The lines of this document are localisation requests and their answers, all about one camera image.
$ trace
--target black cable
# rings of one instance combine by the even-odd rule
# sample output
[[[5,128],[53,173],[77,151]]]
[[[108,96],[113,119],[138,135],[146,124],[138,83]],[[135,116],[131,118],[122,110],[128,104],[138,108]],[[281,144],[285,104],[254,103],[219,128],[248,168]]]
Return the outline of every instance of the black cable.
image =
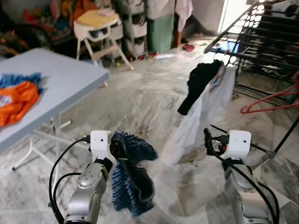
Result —
[[[276,195],[274,194],[274,192],[268,187],[268,186],[266,186],[266,185],[264,185],[264,184],[262,184],[262,183],[260,183],[260,182],[257,182],[259,185],[261,185],[263,188],[265,188],[266,190],[268,190],[270,193],[271,193],[271,195],[272,195],[272,197],[273,197],[273,199],[274,199],[274,203],[275,203],[275,209],[276,209],[276,221],[277,221],[277,223],[279,223],[279,219],[280,219],[280,209],[279,209],[279,203],[278,203],[278,200],[277,200],[277,197],[276,197]]]
[[[57,205],[57,202],[56,202],[56,191],[57,191],[57,188],[59,186],[59,183],[67,176],[72,176],[72,175],[80,175],[81,173],[69,173],[69,174],[65,174],[63,175],[62,177],[59,178],[59,180],[57,181],[55,187],[54,187],[54,191],[53,191],[53,204],[55,206],[55,209],[57,210],[57,213],[58,214],[61,214],[59,208],[58,208],[58,205]]]
[[[274,210],[273,210],[273,207],[272,205],[270,204],[268,198],[266,197],[266,195],[260,190],[260,188],[248,177],[246,176],[246,174],[244,174],[239,168],[237,168],[236,166],[234,166],[232,163],[228,162],[227,160],[221,158],[219,155],[217,155],[217,153],[213,150],[213,145],[212,145],[212,140],[217,140],[217,137],[214,137],[214,138],[211,138],[209,140],[209,150],[214,154],[214,156],[221,160],[223,163],[226,163],[228,166],[230,166],[232,169],[234,169],[235,171],[237,171],[242,177],[244,177],[257,191],[258,193],[261,195],[261,197],[263,198],[263,200],[266,202],[269,210],[270,210],[270,213],[271,213],[271,216],[272,216],[272,219],[273,219],[273,224],[279,224],[276,220],[276,216],[275,216],[275,213],[274,213]]]
[[[61,215],[60,211],[58,210],[58,208],[54,207],[54,202],[53,202],[53,196],[52,196],[52,178],[53,178],[53,173],[55,170],[56,165],[59,163],[59,161],[61,160],[61,158],[64,156],[64,154],[71,148],[73,147],[75,144],[77,144],[80,141],[84,141],[85,138],[81,138],[79,140],[76,140],[75,142],[71,143],[65,150],[64,152],[60,155],[60,157],[56,160],[56,162],[54,163],[51,173],[50,173],[50,179],[49,179],[49,198],[50,198],[50,205],[52,208],[52,211],[55,215],[55,218],[57,219],[59,224],[63,224],[64,222],[64,218]]]

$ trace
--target blue striped cloth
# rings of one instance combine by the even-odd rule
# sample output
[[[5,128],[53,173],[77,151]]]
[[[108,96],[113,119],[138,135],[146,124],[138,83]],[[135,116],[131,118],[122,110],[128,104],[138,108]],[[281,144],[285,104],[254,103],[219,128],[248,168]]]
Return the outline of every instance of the blue striped cloth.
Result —
[[[152,198],[155,195],[153,181],[146,170],[138,168],[142,160],[155,160],[157,153],[145,140],[125,132],[116,132],[112,144],[118,142],[126,160],[117,160],[112,173],[112,202],[116,210],[128,208],[137,217],[153,208]]]

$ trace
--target blue cloth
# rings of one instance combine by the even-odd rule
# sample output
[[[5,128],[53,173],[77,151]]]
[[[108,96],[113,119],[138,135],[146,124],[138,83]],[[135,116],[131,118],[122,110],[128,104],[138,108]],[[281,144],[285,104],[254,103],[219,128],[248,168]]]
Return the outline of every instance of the blue cloth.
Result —
[[[21,84],[24,81],[29,81],[34,83],[37,88],[38,88],[38,84],[41,81],[41,73],[39,72],[35,72],[29,76],[24,76],[22,74],[2,74],[2,77],[0,79],[0,89],[1,88],[5,88],[5,87],[9,87],[9,86],[13,86],[13,85],[18,85]]]
[[[157,153],[145,140],[129,133],[116,132],[112,144],[116,142],[128,160],[118,159],[112,173],[112,202],[116,210],[128,208],[137,217],[153,208],[151,200],[155,195],[153,181],[137,163],[155,160]]]

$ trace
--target light blue table top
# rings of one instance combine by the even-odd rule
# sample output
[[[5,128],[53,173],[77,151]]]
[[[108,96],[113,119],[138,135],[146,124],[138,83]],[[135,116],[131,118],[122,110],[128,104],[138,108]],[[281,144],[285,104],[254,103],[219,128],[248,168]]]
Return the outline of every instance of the light blue table top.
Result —
[[[110,78],[107,69],[43,49],[0,62],[0,74],[33,72],[41,72],[44,92],[18,123],[0,127],[0,154]]]

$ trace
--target orange shirt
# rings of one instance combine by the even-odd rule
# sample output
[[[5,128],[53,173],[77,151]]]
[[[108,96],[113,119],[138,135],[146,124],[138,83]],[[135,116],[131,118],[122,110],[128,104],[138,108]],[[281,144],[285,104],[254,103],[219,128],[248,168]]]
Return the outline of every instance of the orange shirt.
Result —
[[[28,81],[0,89],[0,127],[18,122],[38,97],[36,85]]]

